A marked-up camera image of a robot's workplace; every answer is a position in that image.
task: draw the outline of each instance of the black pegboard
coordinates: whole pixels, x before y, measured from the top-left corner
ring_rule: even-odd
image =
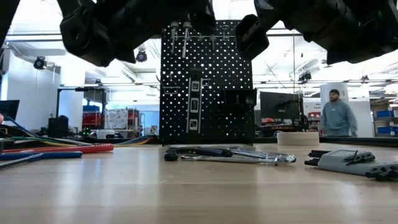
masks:
[[[198,40],[199,35],[190,31],[191,40],[187,41],[186,58],[182,57],[183,38],[174,43],[172,53],[172,29],[168,27],[162,36],[162,59],[160,80],[160,139],[165,142],[189,139],[253,139],[254,109],[240,110],[225,108],[220,98],[224,90],[252,90],[251,62],[238,55],[234,39],[234,28],[239,21],[217,21],[215,36],[229,37],[229,40],[216,38],[215,49],[209,38]],[[228,25],[222,30],[220,26]],[[182,24],[178,29],[179,37],[184,35]],[[209,79],[208,86],[201,89],[201,118],[199,131],[187,133],[188,94],[191,69],[203,70],[201,77]],[[175,90],[168,88],[178,86],[177,94],[169,95]]]

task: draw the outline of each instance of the ceiling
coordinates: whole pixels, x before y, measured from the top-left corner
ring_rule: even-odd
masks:
[[[255,14],[253,0],[213,0],[216,18],[242,19],[247,14]],[[10,34],[59,34],[59,23],[62,20],[56,0],[21,0],[16,16],[10,28]],[[278,22],[274,28],[284,28]],[[273,30],[276,32],[290,32],[288,30]],[[370,79],[398,78],[398,52],[393,52],[379,58],[368,60],[356,65],[337,63],[325,68],[322,60],[326,52],[317,44],[304,41],[301,36],[270,37],[270,46],[252,61],[253,80],[261,81],[292,81],[298,80],[303,72],[311,72],[313,80],[359,80],[363,75]],[[29,42],[25,47],[32,49],[64,50],[61,41],[58,42]],[[124,73],[134,76],[139,82],[156,82],[156,75],[160,70],[160,40],[149,40],[143,46],[148,60],[144,63],[130,64],[113,62],[109,68],[91,66],[86,73],[86,79],[102,79],[103,82],[130,82]],[[320,84],[259,84],[258,88],[266,91],[293,92],[302,89],[308,94],[316,94]],[[371,91],[377,91],[386,84],[367,86]],[[350,87],[351,91],[360,87]],[[129,86],[112,88],[112,91],[132,91]],[[140,91],[152,91],[145,88]]]

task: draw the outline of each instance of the workbench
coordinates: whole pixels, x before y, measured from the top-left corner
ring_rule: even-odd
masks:
[[[313,149],[398,150],[321,144],[256,145],[291,153],[289,166],[165,162],[160,146],[117,148],[83,159],[0,171],[1,224],[397,223],[398,183],[305,166]]]

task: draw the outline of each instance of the security camera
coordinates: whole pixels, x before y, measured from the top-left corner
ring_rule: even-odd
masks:
[[[148,59],[148,56],[145,53],[145,50],[138,50],[138,54],[137,54],[136,60],[138,62],[145,62],[147,59]]]
[[[44,70],[47,68],[47,62],[44,56],[38,56],[36,61],[33,63],[33,67],[38,70]]]

